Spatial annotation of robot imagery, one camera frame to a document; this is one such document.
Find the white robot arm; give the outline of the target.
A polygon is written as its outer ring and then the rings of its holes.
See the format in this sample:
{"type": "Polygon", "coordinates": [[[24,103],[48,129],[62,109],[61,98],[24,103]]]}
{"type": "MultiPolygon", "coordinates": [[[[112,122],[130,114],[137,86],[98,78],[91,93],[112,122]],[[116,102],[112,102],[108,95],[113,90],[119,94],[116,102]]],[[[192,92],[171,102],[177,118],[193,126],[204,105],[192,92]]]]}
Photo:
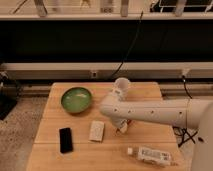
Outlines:
{"type": "Polygon", "coordinates": [[[110,91],[99,107],[115,127],[130,119],[197,129],[191,171],[213,171],[213,100],[125,101],[122,95],[120,90],[110,91]]]}

